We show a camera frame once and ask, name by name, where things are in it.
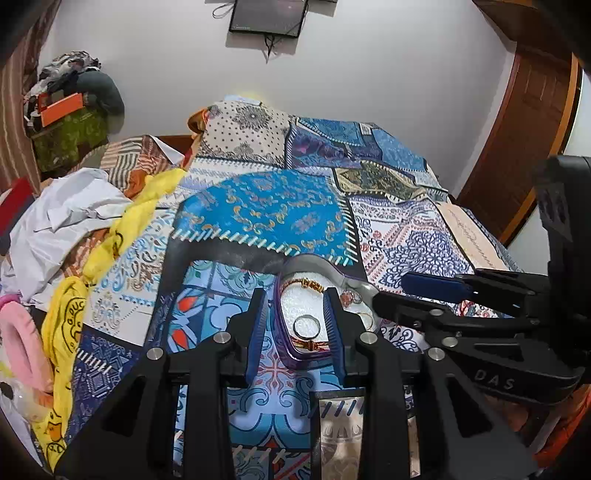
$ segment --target orange box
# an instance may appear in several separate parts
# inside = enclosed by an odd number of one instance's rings
[[[56,120],[65,117],[68,113],[75,112],[84,106],[81,93],[72,93],[56,103],[52,103],[41,112],[41,125],[46,127]]]

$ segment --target wooden door frame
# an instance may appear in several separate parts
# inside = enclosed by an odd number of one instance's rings
[[[489,134],[488,138],[486,139],[486,143],[482,148],[482,152],[480,152],[480,156],[478,157],[478,161],[476,165],[472,169],[468,180],[466,181],[462,191],[457,197],[457,202],[462,204],[465,198],[470,193],[470,189],[473,187],[474,182],[478,178],[478,174],[481,168],[484,165],[484,159],[489,154],[490,149],[495,142],[496,136],[501,128],[501,124],[503,121],[503,117],[505,116],[505,112],[507,110],[507,106],[509,105],[509,100],[511,99],[511,94],[513,93],[513,88],[515,86],[515,79],[517,78],[517,73],[519,72],[519,66],[521,64],[521,53],[518,48],[515,52],[515,58],[513,59],[513,66],[511,67],[511,74],[509,75],[509,82],[507,83],[507,89],[505,90],[505,95],[503,96],[503,101],[501,102],[501,107],[499,108],[499,112],[497,113],[495,123],[491,128],[491,133]],[[571,57],[571,65],[570,65],[570,80],[569,80],[569,89],[566,95],[566,102],[564,104],[564,110],[562,113],[562,117],[560,119],[560,123],[558,125],[558,130],[556,132],[556,136],[554,137],[554,141],[550,148],[549,155],[558,155],[564,151],[566,146],[566,141],[568,140],[567,133],[569,131],[569,127],[572,126],[572,119],[574,119],[574,113],[576,112],[575,103],[578,103],[578,96],[577,96],[577,88],[579,87],[579,79],[580,76],[581,66],[579,64],[579,60],[574,54]],[[503,233],[499,237],[499,241],[504,244],[508,245],[511,240],[513,240],[514,236],[517,234],[521,226],[525,223],[531,212],[535,208],[535,191],[532,188],[528,193],[527,197],[525,198],[524,202],[519,207],[517,214],[511,219],[510,223],[507,225]]]
[[[572,127],[571,120],[574,120],[574,113],[576,113],[577,105],[575,105],[575,103],[578,103],[577,88],[579,87],[580,71],[581,65],[579,64],[579,59],[575,57],[573,53],[570,63],[569,89],[566,94],[564,110],[548,156],[559,155],[566,147],[568,141],[567,133],[569,132],[570,127]],[[535,189],[532,187],[524,202],[521,204],[521,207],[517,210],[517,214],[511,219],[509,225],[507,225],[499,237],[499,242],[507,246],[513,240],[522,225],[529,218],[535,205]]]
[[[484,159],[489,154],[497,134],[501,129],[501,124],[503,123],[503,117],[505,116],[505,112],[507,107],[509,106],[509,100],[511,99],[511,94],[513,93],[513,87],[515,86],[515,79],[517,78],[517,73],[519,72],[519,65],[521,63],[521,53],[518,51],[515,52],[515,57],[513,58],[513,66],[511,67],[511,74],[509,75],[509,82],[507,83],[507,89],[505,90],[505,95],[503,96],[503,101],[501,102],[501,107],[499,108],[499,112],[496,114],[495,123],[492,125],[491,133],[488,135],[486,139],[486,143],[480,152],[478,160],[470,173],[470,176],[466,180],[466,183],[462,187],[462,191],[457,196],[457,203],[462,204],[462,202],[466,199],[466,196],[470,193],[470,189],[473,186],[474,182],[478,178],[478,174],[481,168],[484,165]]]

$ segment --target pink fabric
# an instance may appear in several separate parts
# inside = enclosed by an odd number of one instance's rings
[[[3,295],[0,297],[0,310],[2,310],[2,307],[4,307],[5,303],[8,303],[9,301],[16,301],[19,302],[21,301],[21,296],[17,295],[16,293],[9,293],[8,295]]]
[[[53,370],[43,352],[41,336],[25,307],[15,301],[1,307],[0,335],[16,378],[38,390],[53,391]]]

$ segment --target black bracket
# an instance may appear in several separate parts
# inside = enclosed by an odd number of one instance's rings
[[[366,332],[358,315],[343,310],[335,288],[324,293],[324,320],[335,373],[345,387],[366,388],[360,479],[410,478],[404,384],[413,389],[421,477],[521,480],[537,470],[444,350],[407,352]]]
[[[226,387],[245,388],[256,374],[269,315],[255,289],[246,312],[184,352],[150,349],[81,429],[56,465],[70,480],[173,479],[178,386],[188,384],[182,478],[235,478]],[[108,447],[107,457],[100,459]]]

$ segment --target wooden door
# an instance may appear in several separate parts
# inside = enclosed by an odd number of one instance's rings
[[[515,55],[495,125],[458,197],[497,238],[528,198],[533,166],[548,157],[554,144],[570,72],[568,63],[547,54],[518,49]]]

